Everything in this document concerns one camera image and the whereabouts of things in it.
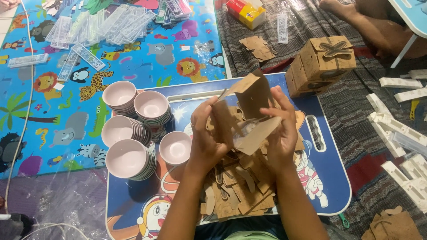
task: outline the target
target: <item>human hand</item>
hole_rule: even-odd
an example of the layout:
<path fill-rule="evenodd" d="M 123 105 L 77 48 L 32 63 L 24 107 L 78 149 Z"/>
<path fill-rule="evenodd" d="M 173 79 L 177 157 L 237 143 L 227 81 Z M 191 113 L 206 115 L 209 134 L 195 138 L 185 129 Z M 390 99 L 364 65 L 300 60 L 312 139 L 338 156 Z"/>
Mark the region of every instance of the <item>human hand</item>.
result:
<path fill-rule="evenodd" d="M 207 173 L 231 150 L 225 143 L 217 143 L 206 129 L 206 122 L 212 111 L 212 105 L 218 101 L 214 96 L 200 104 L 191 115 L 193 142 L 191 144 L 190 159 L 186 168 L 189 173 L 204 178 Z"/>
<path fill-rule="evenodd" d="M 277 108 L 261 108 L 260 113 L 274 117 L 281 117 L 281 124 L 268 136 L 269 142 L 267 158 L 269 169 L 278 175 L 284 169 L 295 167 L 293 153 L 295 152 L 298 133 L 296 130 L 295 109 L 288 97 L 282 92 L 280 86 L 270 89 L 273 98 L 279 103 L 281 110 Z"/>

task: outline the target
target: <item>white paper tag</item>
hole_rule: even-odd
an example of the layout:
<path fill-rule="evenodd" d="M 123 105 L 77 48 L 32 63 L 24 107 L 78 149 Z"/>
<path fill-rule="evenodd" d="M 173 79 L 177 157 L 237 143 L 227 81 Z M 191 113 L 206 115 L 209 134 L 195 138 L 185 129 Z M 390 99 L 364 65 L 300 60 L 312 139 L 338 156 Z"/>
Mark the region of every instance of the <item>white paper tag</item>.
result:
<path fill-rule="evenodd" d="M 55 84 L 55 86 L 53 86 L 53 88 L 54 88 L 54 89 L 57 89 L 57 90 L 59 90 L 59 91 L 61 91 L 63 87 L 64 87 L 64 85 L 63 85 L 63 84 L 61 84 L 61 83 L 59 83 L 59 82 L 57 82 L 57 83 Z"/>

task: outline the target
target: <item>play mat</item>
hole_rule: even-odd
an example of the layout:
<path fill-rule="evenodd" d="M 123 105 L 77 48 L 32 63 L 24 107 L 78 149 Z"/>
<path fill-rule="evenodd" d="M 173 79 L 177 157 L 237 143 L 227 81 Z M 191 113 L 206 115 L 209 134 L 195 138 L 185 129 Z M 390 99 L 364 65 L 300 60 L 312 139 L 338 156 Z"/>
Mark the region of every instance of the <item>play mat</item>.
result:
<path fill-rule="evenodd" d="M 162 26 L 151 22 L 147 37 L 132 44 L 109 45 L 105 41 L 88 48 L 105 64 L 98 73 L 85 61 L 74 67 L 59 91 L 53 88 L 69 50 L 50 47 L 44 38 L 57 20 L 55 10 L 42 8 L 49 0 L 25 1 L 34 54 L 49 54 L 46 64 L 34 67 L 34 92 L 12 176 L 34 176 L 105 165 L 107 147 L 102 127 L 111 116 L 95 85 L 131 81 L 139 89 L 224 79 L 222 48 L 212 0 L 190 0 L 190 20 Z M 117 4 L 111 1 L 106 13 Z M 135 5 L 157 12 L 157 0 Z M 84 7 L 72 11 L 75 19 Z M 8 59 L 31 55 L 27 20 L 19 6 L 0 50 L 0 178 L 9 176 L 10 164 L 25 121 L 31 94 L 31 67 L 8 68 Z M 197 37 L 181 38 L 191 26 Z"/>

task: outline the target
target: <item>lap desk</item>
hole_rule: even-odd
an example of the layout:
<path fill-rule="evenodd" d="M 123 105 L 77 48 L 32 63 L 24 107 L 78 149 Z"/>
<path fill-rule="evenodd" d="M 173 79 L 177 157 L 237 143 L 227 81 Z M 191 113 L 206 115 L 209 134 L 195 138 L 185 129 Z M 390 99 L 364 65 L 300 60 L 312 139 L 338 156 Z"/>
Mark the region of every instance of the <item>lap desk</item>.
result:
<path fill-rule="evenodd" d="M 280 85 L 289 96 L 284 73 L 268 74 L 266 77 L 270 86 Z M 150 149 L 156 153 L 158 163 L 149 179 L 132 181 L 108 174 L 106 227 L 112 239 L 156 238 L 164 217 L 162 214 L 156 216 L 155 208 L 167 213 L 184 170 L 184 166 L 170 166 L 161 159 L 158 153 L 161 137 L 173 130 L 184 131 L 192 136 L 190 117 L 194 109 L 210 96 L 220 95 L 224 88 L 230 88 L 241 79 L 150 89 L 168 98 L 174 118 L 153 133 L 157 143 Z M 236 105 L 236 96 L 228 96 L 226 100 L 228 105 Z M 348 207 L 351 187 L 320 101 L 318 97 L 308 97 L 293 99 L 291 102 L 297 114 L 304 119 L 299 131 L 305 141 L 305 150 L 299 156 L 297 166 L 302 185 L 318 215 L 337 215 Z M 314 124 L 313 132 L 320 137 L 313 137 L 309 122 Z M 265 214 L 278 214 L 277 207 L 269 209 Z M 216 221 L 218 218 L 215 214 L 202 215 L 197 224 Z"/>

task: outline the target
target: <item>cartoon lion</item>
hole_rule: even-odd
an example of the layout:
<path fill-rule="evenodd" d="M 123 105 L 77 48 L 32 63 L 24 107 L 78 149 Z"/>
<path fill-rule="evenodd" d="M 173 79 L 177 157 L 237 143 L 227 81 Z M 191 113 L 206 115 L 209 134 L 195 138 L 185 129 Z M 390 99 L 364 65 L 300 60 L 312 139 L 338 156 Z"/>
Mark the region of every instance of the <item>cartoon lion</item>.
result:
<path fill-rule="evenodd" d="M 193 58 L 181 59 L 176 65 L 176 71 L 179 75 L 189 77 L 192 82 L 205 82 L 208 77 L 200 75 L 200 69 L 205 69 L 205 64 L 199 64 Z"/>
<path fill-rule="evenodd" d="M 53 87 L 58 83 L 58 75 L 54 72 L 47 72 L 41 74 L 34 82 L 34 90 L 39 93 L 44 93 L 46 103 L 49 105 L 49 109 L 43 113 L 47 113 L 50 110 L 50 104 L 48 100 L 52 98 L 60 98 L 62 93 L 56 91 Z"/>

